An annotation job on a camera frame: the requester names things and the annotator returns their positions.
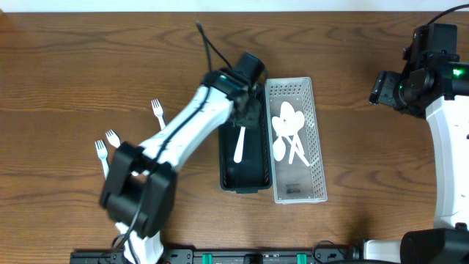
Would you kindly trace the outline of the white plastic spoon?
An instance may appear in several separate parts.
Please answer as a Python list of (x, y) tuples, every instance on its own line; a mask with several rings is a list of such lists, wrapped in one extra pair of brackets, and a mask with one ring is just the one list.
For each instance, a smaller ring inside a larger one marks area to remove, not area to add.
[(238, 164), (243, 159), (243, 147), (244, 147), (244, 139), (245, 139), (245, 127), (242, 126), (240, 128), (239, 136), (237, 139), (237, 144), (234, 150), (234, 157), (233, 161)]
[(297, 145), (290, 139), (288, 132), (287, 132), (287, 127), (284, 124), (284, 122), (279, 118), (279, 117), (273, 117), (272, 118), (272, 126), (275, 130), (275, 132), (281, 136), (284, 137), (291, 145), (291, 148), (294, 150), (295, 153), (298, 154), (300, 157), (301, 161), (306, 165), (310, 166), (310, 163), (307, 161), (306, 157), (304, 154), (300, 152), (298, 149)]
[(304, 126), (305, 117), (303, 112), (296, 111), (289, 119), (288, 119), (288, 127), (289, 127), (289, 135), (293, 136), (292, 142), (295, 143), (295, 146), (299, 149), (300, 154), (304, 154), (303, 145), (301, 143), (300, 137), (298, 136), (298, 131)]
[(289, 127), (288, 127), (288, 119), (295, 113), (296, 111), (294, 110), (293, 106), (284, 101), (281, 104), (281, 111), (280, 111), (280, 118), (284, 121), (285, 125), (287, 126), (287, 132), (289, 135)]
[(281, 161), (286, 152), (286, 145), (281, 135), (277, 135), (277, 139), (273, 142), (273, 157), (276, 161)]

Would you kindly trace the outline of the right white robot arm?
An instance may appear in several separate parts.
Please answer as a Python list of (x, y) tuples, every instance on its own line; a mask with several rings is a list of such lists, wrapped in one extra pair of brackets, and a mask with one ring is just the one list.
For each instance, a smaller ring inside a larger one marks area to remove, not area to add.
[(429, 124), (435, 153), (437, 202), (433, 227), (407, 232), (399, 241), (369, 240), (371, 263), (468, 262), (468, 65), (445, 63), (407, 78), (379, 73), (369, 102), (400, 112), (418, 108)]

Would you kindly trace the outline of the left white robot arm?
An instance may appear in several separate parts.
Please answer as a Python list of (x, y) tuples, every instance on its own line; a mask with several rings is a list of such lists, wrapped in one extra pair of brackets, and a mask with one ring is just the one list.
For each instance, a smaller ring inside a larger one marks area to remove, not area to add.
[(100, 206), (121, 227), (114, 249), (129, 263), (156, 263), (163, 254), (160, 231), (174, 207), (177, 175), (216, 128), (233, 122), (256, 128), (260, 72), (209, 72), (188, 105), (165, 128), (135, 146), (123, 142), (106, 173)]

